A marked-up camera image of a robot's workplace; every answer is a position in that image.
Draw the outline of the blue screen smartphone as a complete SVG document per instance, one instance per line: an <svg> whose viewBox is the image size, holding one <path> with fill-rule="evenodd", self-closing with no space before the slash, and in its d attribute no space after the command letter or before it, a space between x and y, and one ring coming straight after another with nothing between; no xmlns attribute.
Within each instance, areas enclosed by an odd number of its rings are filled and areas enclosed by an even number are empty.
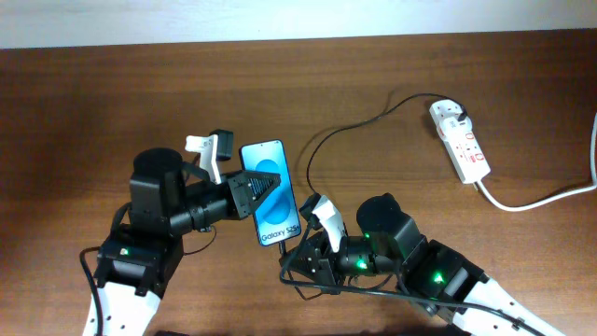
<svg viewBox="0 0 597 336"><path fill-rule="evenodd" d="M243 169L260 173L276 173L280 185L254 213L257 239L262 246L274 245L301 233L285 147L275 139L240 148Z"/></svg>

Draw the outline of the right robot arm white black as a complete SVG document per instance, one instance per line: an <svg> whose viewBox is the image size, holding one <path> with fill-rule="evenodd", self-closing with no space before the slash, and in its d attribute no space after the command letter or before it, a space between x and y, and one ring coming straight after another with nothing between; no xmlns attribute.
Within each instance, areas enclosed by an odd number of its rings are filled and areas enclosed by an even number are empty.
<svg viewBox="0 0 597 336"><path fill-rule="evenodd" d="M307 230L279 260L285 285L410 301L465 335L559 334L461 253L428 240L390 193L360 205L359 236L324 195L299 212Z"/></svg>

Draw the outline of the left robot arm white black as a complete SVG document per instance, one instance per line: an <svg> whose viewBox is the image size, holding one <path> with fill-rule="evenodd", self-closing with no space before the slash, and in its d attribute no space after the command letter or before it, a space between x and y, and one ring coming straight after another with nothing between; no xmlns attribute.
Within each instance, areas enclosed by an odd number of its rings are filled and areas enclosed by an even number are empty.
<svg viewBox="0 0 597 336"><path fill-rule="evenodd" d="M84 271L91 291L84 334L144 334L186 254L184 235L255 214L280 184L276 173L220 174L216 159L187 162L170 148L138 154L131 199L95 249L96 270Z"/></svg>

